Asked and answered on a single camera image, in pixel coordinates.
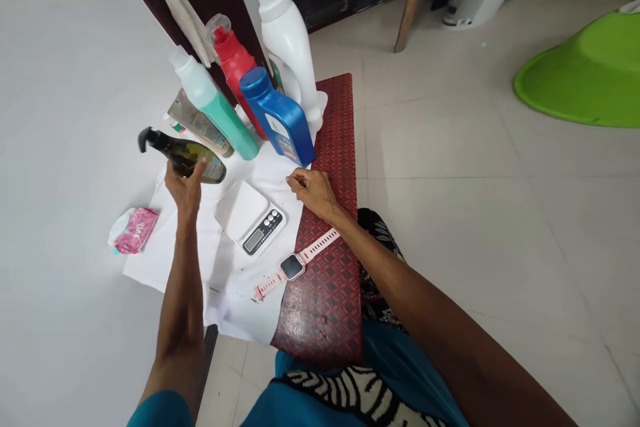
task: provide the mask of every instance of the white sheet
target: white sheet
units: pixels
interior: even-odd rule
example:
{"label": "white sheet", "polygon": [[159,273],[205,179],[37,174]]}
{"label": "white sheet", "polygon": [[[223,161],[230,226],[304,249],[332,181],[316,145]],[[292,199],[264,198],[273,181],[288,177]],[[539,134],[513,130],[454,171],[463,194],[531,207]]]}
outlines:
{"label": "white sheet", "polygon": [[[255,286],[275,273],[282,259],[295,249],[303,204],[291,193],[285,177],[296,165],[275,153],[269,142],[263,143],[252,161],[243,161],[238,153],[222,160],[227,166],[227,177],[219,185],[202,185],[197,220],[204,323],[217,324],[222,334],[268,345],[278,324],[285,286],[279,286],[261,303],[254,302],[252,297]],[[164,176],[163,171],[149,203],[150,208],[160,213],[156,226],[144,250],[129,256],[123,270],[126,276],[160,292],[167,286],[177,227],[176,205],[165,187]],[[287,216],[283,231],[257,258],[244,254],[214,218],[218,199],[240,179],[278,205]]]}

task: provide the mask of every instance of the white bottle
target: white bottle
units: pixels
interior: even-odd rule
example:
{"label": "white bottle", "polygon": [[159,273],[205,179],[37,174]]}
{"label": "white bottle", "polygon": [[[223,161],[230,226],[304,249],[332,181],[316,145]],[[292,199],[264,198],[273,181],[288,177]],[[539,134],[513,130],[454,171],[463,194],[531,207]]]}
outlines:
{"label": "white bottle", "polygon": [[305,112],[309,130],[322,127],[327,94],[315,87],[309,35],[293,0],[258,0],[262,38],[276,81]]}

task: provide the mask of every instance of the watch screen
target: watch screen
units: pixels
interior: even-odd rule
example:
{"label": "watch screen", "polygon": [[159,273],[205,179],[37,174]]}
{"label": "watch screen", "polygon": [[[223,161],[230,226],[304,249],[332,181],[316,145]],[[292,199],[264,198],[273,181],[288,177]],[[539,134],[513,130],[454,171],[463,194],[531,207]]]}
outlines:
{"label": "watch screen", "polygon": [[280,264],[280,268],[283,272],[285,272],[285,276],[287,279],[291,280],[297,274],[302,272],[303,266],[300,264],[300,261],[296,258],[295,255],[290,255],[285,258]]}

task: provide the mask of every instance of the hand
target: hand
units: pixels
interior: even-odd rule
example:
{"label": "hand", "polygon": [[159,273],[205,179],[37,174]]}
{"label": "hand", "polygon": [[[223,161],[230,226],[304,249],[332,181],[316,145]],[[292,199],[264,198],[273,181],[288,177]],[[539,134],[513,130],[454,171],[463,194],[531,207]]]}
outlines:
{"label": "hand", "polygon": [[296,198],[328,224],[333,225],[336,215],[343,213],[325,172],[297,168],[287,177],[287,183]]}
{"label": "hand", "polygon": [[184,178],[181,173],[176,171],[170,161],[167,162],[165,185],[178,206],[179,219],[195,219],[197,217],[202,196],[200,181],[205,168],[207,168],[208,161],[207,157],[202,157],[189,178]]}

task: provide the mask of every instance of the white tile floor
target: white tile floor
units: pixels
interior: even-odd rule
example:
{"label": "white tile floor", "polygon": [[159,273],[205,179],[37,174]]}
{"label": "white tile floor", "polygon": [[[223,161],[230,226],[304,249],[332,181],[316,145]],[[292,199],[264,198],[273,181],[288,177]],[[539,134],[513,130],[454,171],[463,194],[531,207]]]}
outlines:
{"label": "white tile floor", "polygon": [[[516,70],[628,0],[512,0],[439,28],[405,0],[311,36],[318,79],[353,75],[359,206],[580,426],[640,424],[640,130],[577,125],[512,94]],[[236,426],[275,349],[220,337],[199,427]]]}

